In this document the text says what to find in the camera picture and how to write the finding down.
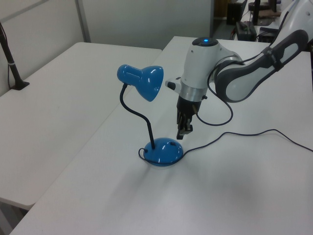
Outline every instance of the blue lamp shade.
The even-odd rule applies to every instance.
[[[136,87],[139,94],[150,102],[157,96],[163,76],[163,68],[160,66],[149,66],[140,70],[122,65],[117,71],[117,77],[121,82]]]

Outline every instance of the blue lamp base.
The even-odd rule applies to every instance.
[[[157,166],[168,166],[177,163],[182,159],[182,146],[176,140],[170,138],[155,139],[155,149],[151,143],[145,146],[143,156],[147,162]]]

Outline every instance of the desk lamp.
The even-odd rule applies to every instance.
[[[150,66],[142,70],[122,65],[117,71],[118,79],[124,83],[120,101],[123,107],[147,122],[150,142],[144,147],[144,160],[157,166],[168,166],[178,162],[182,158],[182,146],[170,138],[153,138],[151,124],[149,120],[142,114],[130,109],[123,101],[123,95],[128,85],[135,86],[139,94],[147,101],[151,102],[157,96],[162,81],[163,68],[160,66]]]

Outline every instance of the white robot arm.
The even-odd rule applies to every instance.
[[[192,116],[206,98],[208,84],[226,102],[248,98],[267,78],[291,61],[313,39],[313,0],[293,1],[280,18],[281,28],[272,45],[249,63],[227,50],[217,40],[198,38],[192,42],[181,78],[165,85],[179,94],[177,139],[192,131]]]

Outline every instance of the black cable clamp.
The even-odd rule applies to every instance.
[[[267,47],[262,53],[270,60],[270,63],[274,66],[276,72],[284,66],[272,48]]]

